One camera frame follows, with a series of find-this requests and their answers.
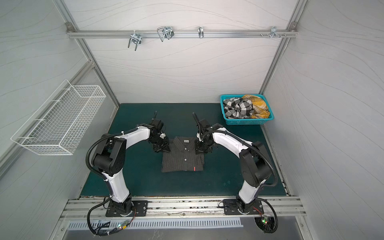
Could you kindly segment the dark grey pinstriped shirt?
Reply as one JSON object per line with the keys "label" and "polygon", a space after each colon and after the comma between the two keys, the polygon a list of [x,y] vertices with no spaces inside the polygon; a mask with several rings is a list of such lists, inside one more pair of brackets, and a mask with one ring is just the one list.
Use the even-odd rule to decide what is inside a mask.
{"label": "dark grey pinstriped shirt", "polygon": [[170,140],[170,152],[163,153],[162,173],[201,172],[204,170],[204,155],[196,153],[196,137],[175,137]]}

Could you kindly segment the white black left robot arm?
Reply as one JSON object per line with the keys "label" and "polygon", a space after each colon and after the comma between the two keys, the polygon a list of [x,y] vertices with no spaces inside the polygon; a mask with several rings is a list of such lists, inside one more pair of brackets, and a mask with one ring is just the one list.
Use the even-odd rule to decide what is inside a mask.
{"label": "white black left robot arm", "polygon": [[125,217],[134,211],[132,195],[123,174],[126,150],[139,142],[148,141],[153,145],[155,153],[169,153],[169,138],[164,133],[163,126],[161,120],[153,118],[149,124],[137,125],[132,130],[104,134],[88,150],[87,167],[106,182],[109,190],[108,215]]}

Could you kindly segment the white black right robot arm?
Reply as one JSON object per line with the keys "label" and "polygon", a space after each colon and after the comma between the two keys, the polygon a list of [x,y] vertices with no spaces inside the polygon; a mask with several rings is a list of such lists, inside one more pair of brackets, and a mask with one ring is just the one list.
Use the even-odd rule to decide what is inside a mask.
{"label": "white black right robot arm", "polygon": [[249,214],[259,201],[261,190],[264,187],[274,187],[278,183],[276,169],[268,154],[263,152],[264,145],[243,140],[220,124],[211,125],[205,119],[199,120],[195,113],[193,117],[198,128],[195,140],[197,154],[211,153],[214,145],[221,145],[239,158],[244,183],[232,208],[236,208],[240,214]]}

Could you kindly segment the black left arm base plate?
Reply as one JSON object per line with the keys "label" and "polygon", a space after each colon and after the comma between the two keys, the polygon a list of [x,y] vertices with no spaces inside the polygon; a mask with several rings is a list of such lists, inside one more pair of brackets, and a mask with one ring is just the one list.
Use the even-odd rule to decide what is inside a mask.
{"label": "black left arm base plate", "polygon": [[110,201],[106,217],[144,217],[147,214],[148,201],[126,200],[123,203]]}

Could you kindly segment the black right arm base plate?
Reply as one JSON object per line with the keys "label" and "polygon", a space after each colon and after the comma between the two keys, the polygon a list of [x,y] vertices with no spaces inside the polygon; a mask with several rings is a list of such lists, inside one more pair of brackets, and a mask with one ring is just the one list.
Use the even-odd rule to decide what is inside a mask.
{"label": "black right arm base plate", "polygon": [[263,215],[264,209],[261,201],[254,200],[249,204],[238,199],[224,199],[218,205],[224,209],[225,215]]}

